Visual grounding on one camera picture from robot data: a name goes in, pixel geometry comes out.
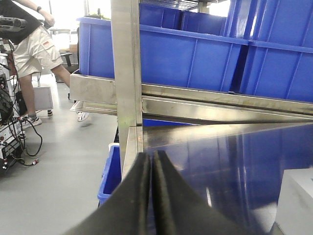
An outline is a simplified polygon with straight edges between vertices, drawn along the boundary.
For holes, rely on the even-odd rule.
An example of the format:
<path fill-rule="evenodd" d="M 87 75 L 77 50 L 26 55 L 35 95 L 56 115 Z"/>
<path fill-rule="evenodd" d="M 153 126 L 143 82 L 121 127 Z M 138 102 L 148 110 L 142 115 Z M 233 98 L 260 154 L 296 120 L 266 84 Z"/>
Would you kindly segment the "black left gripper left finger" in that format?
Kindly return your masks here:
<path fill-rule="evenodd" d="M 138 153 L 109 199 L 66 235 L 146 235 L 151 161 Z"/>

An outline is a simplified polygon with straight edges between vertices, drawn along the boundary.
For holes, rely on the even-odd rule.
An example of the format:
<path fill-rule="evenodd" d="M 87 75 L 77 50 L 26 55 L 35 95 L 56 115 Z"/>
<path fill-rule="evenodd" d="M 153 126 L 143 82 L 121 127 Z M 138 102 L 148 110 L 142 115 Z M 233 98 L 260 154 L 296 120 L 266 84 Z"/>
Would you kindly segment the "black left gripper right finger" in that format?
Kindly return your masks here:
<path fill-rule="evenodd" d="M 247 231 L 211 208 L 182 178 L 165 151 L 152 163 L 152 200 L 158 235 L 245 235 Z"/>

